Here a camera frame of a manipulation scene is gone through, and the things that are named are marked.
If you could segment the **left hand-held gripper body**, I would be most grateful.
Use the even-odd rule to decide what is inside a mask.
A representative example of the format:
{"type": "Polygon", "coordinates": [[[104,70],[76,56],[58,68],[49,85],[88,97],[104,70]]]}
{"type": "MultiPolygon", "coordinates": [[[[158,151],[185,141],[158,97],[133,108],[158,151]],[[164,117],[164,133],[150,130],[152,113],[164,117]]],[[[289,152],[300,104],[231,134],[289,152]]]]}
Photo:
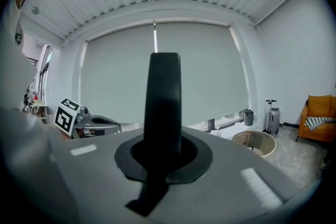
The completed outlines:
{"type": "Polygon", "coordinates": [[[91,114],[86,106],[70,99],[60,101],[53,124],[70,139],[112,135],[122,131],[120,123],[91,114]]]}

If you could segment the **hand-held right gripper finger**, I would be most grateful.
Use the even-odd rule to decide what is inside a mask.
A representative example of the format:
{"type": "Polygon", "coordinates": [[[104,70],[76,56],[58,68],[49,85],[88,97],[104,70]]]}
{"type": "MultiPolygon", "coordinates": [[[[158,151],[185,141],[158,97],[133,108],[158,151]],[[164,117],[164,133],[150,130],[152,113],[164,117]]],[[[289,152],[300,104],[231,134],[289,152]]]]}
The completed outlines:
{"type": "Polygon", "coordinates": [[[181,64],[177,53],[153,53],[146,91],[143,140],[132,147],[147,171],[136,200],[127,207],[148,216],[168,191],[167,175],[181,155],[181,64]]]}

